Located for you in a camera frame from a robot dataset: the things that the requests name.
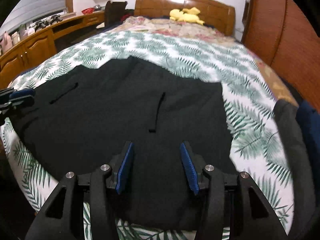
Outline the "black button-up coat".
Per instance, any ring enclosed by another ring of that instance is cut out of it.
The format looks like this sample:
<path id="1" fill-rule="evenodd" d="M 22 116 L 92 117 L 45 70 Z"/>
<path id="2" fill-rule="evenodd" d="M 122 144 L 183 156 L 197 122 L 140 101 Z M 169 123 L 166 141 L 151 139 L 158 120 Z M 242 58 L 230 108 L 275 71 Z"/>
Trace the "black button-up coat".
<path id="1" fill-rule="evenodd" d="M 124 191 L 106 202 L 115 216 L 159 229 L 194 231 L 204 197 L 188 186 L 180 144 L 223 172 L 235 174 L 232 135 L 219 82 L 182 78 L 136 57 L 98 69 L 77 66 L 35 90 L 31 107 L 15 110 L 12 126 L 55 179 L 93 172 L 134 144 Z"/>

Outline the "wooden desk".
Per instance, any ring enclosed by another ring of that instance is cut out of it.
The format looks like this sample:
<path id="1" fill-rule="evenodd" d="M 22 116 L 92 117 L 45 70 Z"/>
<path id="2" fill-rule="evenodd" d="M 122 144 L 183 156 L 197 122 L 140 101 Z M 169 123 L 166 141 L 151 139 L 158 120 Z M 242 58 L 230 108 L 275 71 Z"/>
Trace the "wooden desk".
<path id="1" fill-rule="evenodd" d="M 37 67 L 57 53 L 54 41 L 74 31 L 104 22 L 104 12 L 97 11 L 55 23 L 17 43 L 1 56 L 1 89 L 22 72 Z"/>

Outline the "grey garment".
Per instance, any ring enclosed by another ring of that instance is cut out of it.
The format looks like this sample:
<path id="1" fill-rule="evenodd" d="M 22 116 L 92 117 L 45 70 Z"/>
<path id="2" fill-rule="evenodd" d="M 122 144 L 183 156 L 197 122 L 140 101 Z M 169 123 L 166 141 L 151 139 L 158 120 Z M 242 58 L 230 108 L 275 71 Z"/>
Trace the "grey garment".
<path id="1" fill-rule="evenodd" d="M 316 195 L 303 134 L 296 121 L 297 107 L 280 99 L 273 109 L 293 181 L 294 214 L 289 239 L 303 239 L 316 221 Z"/>

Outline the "palm leaf print bedsheet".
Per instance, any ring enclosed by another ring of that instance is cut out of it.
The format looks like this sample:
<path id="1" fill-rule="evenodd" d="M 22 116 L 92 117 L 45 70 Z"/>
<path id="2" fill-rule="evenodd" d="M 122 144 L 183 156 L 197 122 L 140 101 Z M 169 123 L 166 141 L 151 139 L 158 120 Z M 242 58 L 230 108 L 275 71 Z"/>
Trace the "palm leaf print bedsheet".
<path id="1" fill-rule="evenodd" d="M 236 168 L 253 175 L 286 233 L 292 227 L 292 174 L 272 109 L 276 98 L 259 74 L 258 61 L 243 45 L 220 45 L 162 34 L 120 31 L 99 34 L 66 48 L 17 77 L 10 87 L 35 88 L 67 74 L 78 65 L 99 68 L 110 59 L 135 56 L 172 74 L 220 82 L 233 141 L 230 157 Z M 57 185 L 22 144 L 9 119 L 1 127 L 9 164 L 29 204 L 39 211 Z M 120 239 L 194 239 L 195 232 L 151 229 L 116 220 Z"/>

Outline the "grey window blind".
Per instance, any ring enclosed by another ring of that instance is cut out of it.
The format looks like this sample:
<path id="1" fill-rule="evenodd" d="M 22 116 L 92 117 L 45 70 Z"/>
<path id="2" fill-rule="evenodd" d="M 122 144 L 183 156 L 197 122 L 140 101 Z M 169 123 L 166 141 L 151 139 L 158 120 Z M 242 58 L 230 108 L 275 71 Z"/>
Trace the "grey window blind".
<path id="1" fill-rule="evenodd" d="M 1 25 L 1 33 L 9 33 L 22 24 L 65 9 L 66 0 L 20 0 Z"/>

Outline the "navy blue garment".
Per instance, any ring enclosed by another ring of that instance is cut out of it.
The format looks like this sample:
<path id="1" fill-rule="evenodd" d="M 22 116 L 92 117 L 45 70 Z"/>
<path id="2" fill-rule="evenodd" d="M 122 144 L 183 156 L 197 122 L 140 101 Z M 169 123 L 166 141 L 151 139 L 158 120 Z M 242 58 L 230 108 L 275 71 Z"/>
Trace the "navy blue garment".
<path id="1" fill-rule="evenodd" d="M 302 130 L 306 147 L 319 157 L 319 113 L 310 103 L 303 101 L 298 107 L 296 120 Z"/>

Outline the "red bowl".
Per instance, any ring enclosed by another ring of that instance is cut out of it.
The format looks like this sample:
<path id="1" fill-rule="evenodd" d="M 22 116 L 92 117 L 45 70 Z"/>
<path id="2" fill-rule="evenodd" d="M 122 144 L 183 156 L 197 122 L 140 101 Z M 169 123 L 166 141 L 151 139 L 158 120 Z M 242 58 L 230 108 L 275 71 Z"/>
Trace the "red bowl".
<path id="1" fill-rule="evenodd" d="M 95 12 L 95 8 L 90 7 L 90 8 L 86 8 L 84 10 L 81 11 L 83 15 L 89 15 L 92 14 L 93 12 Z"/>

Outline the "dark desk chair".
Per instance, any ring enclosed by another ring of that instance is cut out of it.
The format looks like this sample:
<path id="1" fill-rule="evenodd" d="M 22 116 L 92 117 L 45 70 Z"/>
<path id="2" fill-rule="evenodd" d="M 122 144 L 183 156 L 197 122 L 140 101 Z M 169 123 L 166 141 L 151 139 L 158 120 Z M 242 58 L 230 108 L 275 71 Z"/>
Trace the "dark desk chair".
<path id="1" fill-rule="evenodd" d="M 126 6 L 127 6 L 127 1 L 125 2 L 108 1 L 105 5 L 105 10 L 104 10 L 105 27 L 109 27 L 121 20 L 121 18 L 125 14 Z"/>

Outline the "floral quilt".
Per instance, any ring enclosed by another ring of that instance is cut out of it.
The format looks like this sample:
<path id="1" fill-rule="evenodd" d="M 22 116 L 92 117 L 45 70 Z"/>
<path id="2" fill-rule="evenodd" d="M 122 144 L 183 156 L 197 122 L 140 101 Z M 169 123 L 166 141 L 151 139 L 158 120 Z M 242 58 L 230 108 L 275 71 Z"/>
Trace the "floral quilt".
<path id="1" fill-rule="evenodd" d="M 215 28 L 197 23 L 176 22 L 166 18 L 147 18 L 143 16 L 129 17 L 120 26 L 112 29 L 119 31 L 135 31 L 141 33 L 162 34 L 173 37 L 191 38 L 209 43 L 232 46 L 237 40 L 225 35 Z"/>

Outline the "wooden louvered wardrobe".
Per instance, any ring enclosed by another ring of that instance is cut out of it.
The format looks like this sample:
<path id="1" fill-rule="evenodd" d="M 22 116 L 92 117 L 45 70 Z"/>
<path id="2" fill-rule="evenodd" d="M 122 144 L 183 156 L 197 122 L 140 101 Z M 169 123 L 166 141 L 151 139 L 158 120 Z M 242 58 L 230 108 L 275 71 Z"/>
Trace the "wooden louvered wardrobe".
<path id="1" fill-rule="evenodd" d="M 319 109 L 319 37 L 293 0 L 249 0 L 242 43 L 276 99 L 297 104 L 288 82 Z"/>

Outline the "wooden headboard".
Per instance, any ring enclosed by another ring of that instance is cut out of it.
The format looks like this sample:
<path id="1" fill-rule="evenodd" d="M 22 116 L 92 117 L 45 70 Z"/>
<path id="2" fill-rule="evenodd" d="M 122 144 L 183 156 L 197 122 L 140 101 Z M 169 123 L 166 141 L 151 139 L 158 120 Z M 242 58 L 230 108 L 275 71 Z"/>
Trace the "wooden headboard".
<path id="1" fill-rule="evenodd" d="M 216 0 L 136 0 L 134 15 L 161 17 L 172 9 L 200 10 L 200 19 L 221 33 L 232 36 L 235 27 L 235 8 Z"/>

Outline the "yellow plush toy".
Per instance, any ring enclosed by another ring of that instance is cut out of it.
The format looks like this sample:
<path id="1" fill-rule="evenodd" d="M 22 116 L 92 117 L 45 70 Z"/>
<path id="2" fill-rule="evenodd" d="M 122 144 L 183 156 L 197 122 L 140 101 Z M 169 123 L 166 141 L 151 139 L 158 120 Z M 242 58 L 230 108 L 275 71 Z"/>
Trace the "yellow plush toy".
<path id="1" fill-rule="evenodd" d="M 183 8 L 182 10 L 172 9 L 170 11 L 169 18 L 177 22 L 188 22 L 204 25 L 205 22 L 199 18 L 200 13 L 201 11 L 196 7 L 191 9 Z"/>

